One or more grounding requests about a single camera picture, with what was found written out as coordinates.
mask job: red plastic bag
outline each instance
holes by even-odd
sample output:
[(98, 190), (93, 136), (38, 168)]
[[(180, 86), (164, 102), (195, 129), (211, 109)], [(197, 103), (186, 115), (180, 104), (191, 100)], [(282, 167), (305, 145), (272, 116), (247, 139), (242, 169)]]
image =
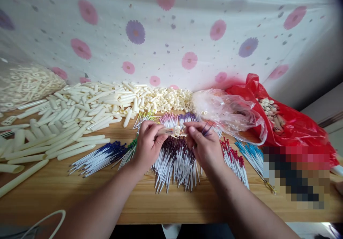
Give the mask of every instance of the red plastic bag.
[[(234, 85), (226, 89), (226, 92), (240, 95), (246, 101), (256, 103), (253, 109), (263, 117), (268, 130), (265, 146), (326, 146), (330, 155), (330, 168), (339, 164), (336, 158), (337, 153), (328, 140), (327, 132), (305, 114), (272, 99), (259, 83), (257, 74), (249, 73), (245, 85)], [(283, 134), (277, 135), (273, 132), (273, 126), (256, 98), (274, 100), (279, 106), (279, 112), (286, 120)], [(253, 130), (260, 134), (260, 127), (255, 127)]]

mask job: floral fabric backdrop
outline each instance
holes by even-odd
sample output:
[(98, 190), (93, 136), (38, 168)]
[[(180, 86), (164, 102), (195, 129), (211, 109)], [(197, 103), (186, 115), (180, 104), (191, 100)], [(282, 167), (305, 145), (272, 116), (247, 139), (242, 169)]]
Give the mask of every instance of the floral fabric backdrop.
[(337, 19), (334, 0), (0, 0), (0, 51), (68, 83), (197, 91), (253, 72), (270, 91)]

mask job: hand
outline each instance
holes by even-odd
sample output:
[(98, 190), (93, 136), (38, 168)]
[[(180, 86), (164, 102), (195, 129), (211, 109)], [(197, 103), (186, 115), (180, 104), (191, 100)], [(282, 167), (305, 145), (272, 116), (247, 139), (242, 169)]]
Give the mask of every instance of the hand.
[(155, 139), (157, 132), (164, 128), (154, 121), (143, 121), (137, 139), (137, 147), (132, 162), (139, 171), (145, 173), (155, 163), (160, 154), (162, 144), (168, 135), (159, 135)]
[(186, 133), (188, 133), (186, 137), (187, 145), (189, 148), (193, 148), (195, 158), (205, 173), (212, 173), (222, 168), (225, 162), (218, 135), (213, 130), (209, 130), (206, 137), (204, 137), (201, 131), (204, 129), (205, 124), (201, 122), (185, 122), (184, 125), (186, 126)]

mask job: pixelated area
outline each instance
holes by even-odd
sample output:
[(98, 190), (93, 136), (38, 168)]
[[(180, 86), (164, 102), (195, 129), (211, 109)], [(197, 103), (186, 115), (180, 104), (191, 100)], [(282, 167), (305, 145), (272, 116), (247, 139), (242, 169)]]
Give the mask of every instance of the pixelated area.
[(329, 207), (328, 148), (263, 147), (263, 176), (298, 209)]

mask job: wooden table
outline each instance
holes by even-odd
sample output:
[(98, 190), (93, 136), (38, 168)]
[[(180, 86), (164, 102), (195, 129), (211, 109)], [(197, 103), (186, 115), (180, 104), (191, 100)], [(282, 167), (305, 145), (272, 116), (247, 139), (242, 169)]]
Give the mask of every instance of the wooden table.
[[(27, 123), (29, 118), (17, 120), (17, 123)], [(123, 128), (123, 122), (111, 124), (109, 128), (91, 135), (105, 134), (111, 142), (119, 140), (130, 143), (136, 136), (131, 120), (128, 127)], [(228, 136), (234, 149), (234, 139)], [(15, 225), (33, 225), (46, 215), (59, 210), (69, 209), (72, 205), (87, 197), (116, 173), (116, 168), (110, 166), (83, 179), (76, 173), (67, 176), (69, 165), (89, 152), (58, 161), (50, 162), (20, 184), (17, 188), (0, 198), (0, 223)], [(300, 210), (294, 202), (289, 202), (281, 195), (272, 194), (264, 185), (250, 164), (245, 161), (250, 190), (267, 206), (269, 206), (284, 221), (334, 222), (341, 221), (342, 198), (330, 184), (330, 206), (325, 210)], [(15, 175), (0, 174), (0, 186), (13, 179)], [(156, 194), (154, 189), (155, 176), (147, 174), (137, 184), (128, 198), (119, 224), (168, 224), (168, 223), (214, 223), (223, 222), (222, 208), (208, 179), (203, 176), (193, 193), (184, 192), (183, 187), (171, 185), (169, 193), (165, 190)], [(341, 177), (331, 175), (332, 181), (342, 181)]]

